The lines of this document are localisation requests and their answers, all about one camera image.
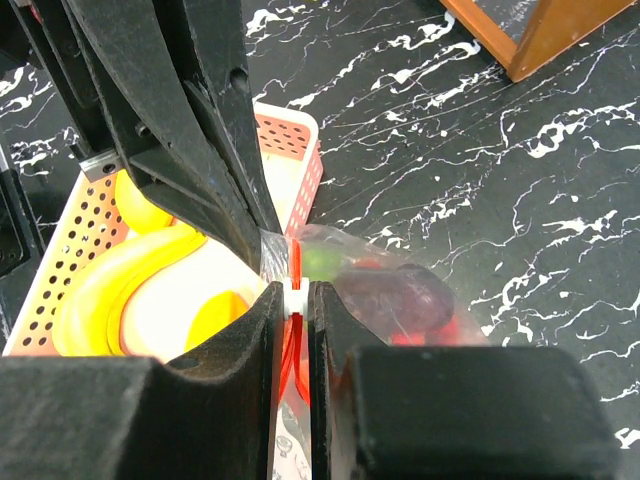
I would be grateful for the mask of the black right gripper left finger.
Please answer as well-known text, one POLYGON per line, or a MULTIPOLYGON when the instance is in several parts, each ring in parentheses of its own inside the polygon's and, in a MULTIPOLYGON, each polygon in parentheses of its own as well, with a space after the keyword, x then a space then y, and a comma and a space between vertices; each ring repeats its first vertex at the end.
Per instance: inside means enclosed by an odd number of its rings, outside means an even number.
POLYGON ((267 479, 283 287, 203 344, 151 357, 1 361, 5 479, 267 479))

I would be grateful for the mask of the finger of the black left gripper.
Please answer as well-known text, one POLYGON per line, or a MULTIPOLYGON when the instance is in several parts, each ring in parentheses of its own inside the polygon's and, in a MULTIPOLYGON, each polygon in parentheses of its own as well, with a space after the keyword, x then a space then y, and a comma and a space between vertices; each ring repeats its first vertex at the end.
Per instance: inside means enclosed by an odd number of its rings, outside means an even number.
POLYGON ((215 110, 225 161, 259 228, 280 223, 267 187, 257 137, 239 1, 185 1, 189 33, 215 110))

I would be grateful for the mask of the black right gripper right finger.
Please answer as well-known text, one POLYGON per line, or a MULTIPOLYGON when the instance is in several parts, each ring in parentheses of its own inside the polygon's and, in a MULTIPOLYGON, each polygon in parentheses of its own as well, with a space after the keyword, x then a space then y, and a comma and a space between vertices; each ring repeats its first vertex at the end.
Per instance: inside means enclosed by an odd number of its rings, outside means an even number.
POLYGON ((309 292, 316 479, 614 479, 587 371, 549 347, 384 344, 332 285, 309 292))

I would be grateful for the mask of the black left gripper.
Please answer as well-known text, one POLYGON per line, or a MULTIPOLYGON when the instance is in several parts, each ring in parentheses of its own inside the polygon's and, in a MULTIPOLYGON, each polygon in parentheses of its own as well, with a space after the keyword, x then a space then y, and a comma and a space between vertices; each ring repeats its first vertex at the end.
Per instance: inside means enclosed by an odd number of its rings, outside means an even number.
POLYGON ((121 157, 154 205, 258 270, 262 229, 218 145, 184 2, 3 1, 1 71, 46 71, 87 179, 118 172, 121 157))

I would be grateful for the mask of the yellow banana bunch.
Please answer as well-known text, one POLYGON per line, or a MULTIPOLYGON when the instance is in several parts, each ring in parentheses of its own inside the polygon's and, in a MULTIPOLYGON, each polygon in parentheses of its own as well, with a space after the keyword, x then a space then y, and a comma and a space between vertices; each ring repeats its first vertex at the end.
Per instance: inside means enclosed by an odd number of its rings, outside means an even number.
POLYGON ((52 341, 57 352, 67 357, 123 356, 121 317, 130 297, 205 240, 180 223, 126 240, 91 261, 56 310, 52 341))

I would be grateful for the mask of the clear orange-zip bag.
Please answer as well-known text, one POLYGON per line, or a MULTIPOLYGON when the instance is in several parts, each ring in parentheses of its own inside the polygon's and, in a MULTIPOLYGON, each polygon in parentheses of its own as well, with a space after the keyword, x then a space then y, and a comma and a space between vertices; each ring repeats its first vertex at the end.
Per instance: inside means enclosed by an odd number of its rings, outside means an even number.
MULTIPOLYGON (((488 340, 467 307, 427 267, 342 230, 306 225, 291 237, 261 235, 261 278, 284 283, 301 271, 301 246, 337 245, 349 265, 333 282, 346 310, 393 346, 478 346, 488 340)), ((308 324, 285 324, 272 476, 311 478, 308 324)))

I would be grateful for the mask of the green grape bunch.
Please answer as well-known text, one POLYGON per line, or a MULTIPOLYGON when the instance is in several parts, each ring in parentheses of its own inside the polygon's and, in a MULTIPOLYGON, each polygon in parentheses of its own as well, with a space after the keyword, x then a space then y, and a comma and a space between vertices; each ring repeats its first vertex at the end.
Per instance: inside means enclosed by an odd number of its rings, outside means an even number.
POLYGON ((310 281, 333 282, 348 265, 348 257, 337 245, 301 246, 301 271, 310 281))

